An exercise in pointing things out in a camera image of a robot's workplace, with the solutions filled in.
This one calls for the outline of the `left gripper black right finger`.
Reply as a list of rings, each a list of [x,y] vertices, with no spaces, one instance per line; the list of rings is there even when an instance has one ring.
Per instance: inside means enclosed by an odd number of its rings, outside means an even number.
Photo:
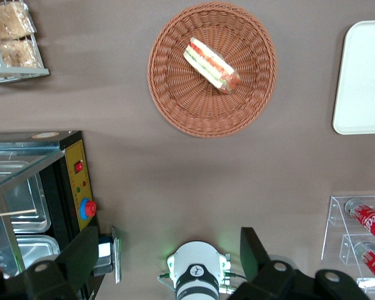
[[[368,299],[344,272],[321,269],[309,277],[282,260],[272,260],[255,230],[241,228],[240,260],[246,276],[229,299]]]

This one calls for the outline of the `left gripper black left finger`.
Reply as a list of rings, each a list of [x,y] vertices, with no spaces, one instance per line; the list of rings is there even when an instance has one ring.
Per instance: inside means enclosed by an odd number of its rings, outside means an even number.
[[[0,299],[77,299],[99,258],[98,229],[83,229],[56,259],[41,259],[17,276],[4,279]]]

